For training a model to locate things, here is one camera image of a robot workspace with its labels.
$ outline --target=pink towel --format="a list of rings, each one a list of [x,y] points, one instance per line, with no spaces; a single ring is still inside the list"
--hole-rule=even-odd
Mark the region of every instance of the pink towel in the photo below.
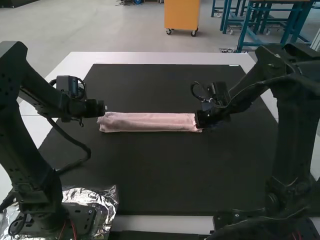
[[[201,133],[196,128],[193,113],[122,113],[106,112],[98,117],[100,131],[114,132],[193,132]]]

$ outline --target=black mat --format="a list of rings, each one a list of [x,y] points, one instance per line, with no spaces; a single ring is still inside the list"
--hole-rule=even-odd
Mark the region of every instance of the black mat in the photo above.
[[[146,231],[111,232],[108,240],[204,240],[207,236]]]
[[[96,64],[85,78],[89,98],[109,111],[192,113],[193,81],[226,81],[242,76],[239,66]],[[204,133],[101,133],[96,119],[58,124],[92,149],[84,167],[63,176],[64,185],[119,189],[119,214],[212,215],[216,210],[263,206],[271,174],[277,123],[259,98],[232,121]],[[54,130],[40,147],[60,168],[83,156]]]

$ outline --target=aluminum foil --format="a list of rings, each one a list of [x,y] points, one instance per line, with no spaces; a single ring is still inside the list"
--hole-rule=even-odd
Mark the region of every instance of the aluminum foil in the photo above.
[[[90,235],[80,239],[108,239],[112,222],[118,207],[118,194],[116,186],[107,189],[63,187],[63,203],[76,203],[83,206],[94,207],[97,214],[91,229]],[[30,237],[27,235],[8,234],[10,224],[19,214],[18,204],[8,207],[3,214],[0,214],[0,240],[55,240],[58,236],[51,237]]]

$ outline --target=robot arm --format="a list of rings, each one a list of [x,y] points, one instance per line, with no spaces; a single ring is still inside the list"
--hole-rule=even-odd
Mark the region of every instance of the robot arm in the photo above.
[[[219,217],[214,217],[214,224],[218,231],[208,240],[270,218],[296,218],[308,208],[313,187],[310,167],[320,118],[320,54],[304,44],[271,44],[259,47],[255,53],[257,63],[233,88],[228,90],[224,82],[215,82],[203,87],[205,97],[196,95],[202,104],[202,110],[196,112],[196,122],[199,128],[210,128],[230,121],[232,114],[247,110],[271,89],[277,98],[279,119],[272,176],[266,182],[265,208],[250,213],[217,212]]]
[[[21,42],[0,43],[0,164],[8,173],[13,194],[22,213],[30,214],[45,230],[63,224],[62,187],[57,172],[42,158],[19,111],[17,97],[33,105],[50,120],[103,116],[103,101],[86,99],[85,86],[78,89],[75,77],[58,77],[56,89],[27,62],[27,47]]]

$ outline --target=mounting plate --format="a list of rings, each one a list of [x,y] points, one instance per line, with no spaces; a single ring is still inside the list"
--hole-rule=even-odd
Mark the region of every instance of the mounting plate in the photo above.
[[[67,210],[68,218],[72,220],[73,224],[75,225],[77,236],[89,234],[97,214],[95,208],[78,204],[62,204],[62,206]],[[69,240],[74,238],[73,229],[69,219],[66,219],[65,227],[60,239]],[[62,229],[59,229],[55,232],[48,232],[40,229],[36,222],[34,222],[32,219],[29,219],[25,222],[20,234],[32,237],[59,236],[61,230]]]

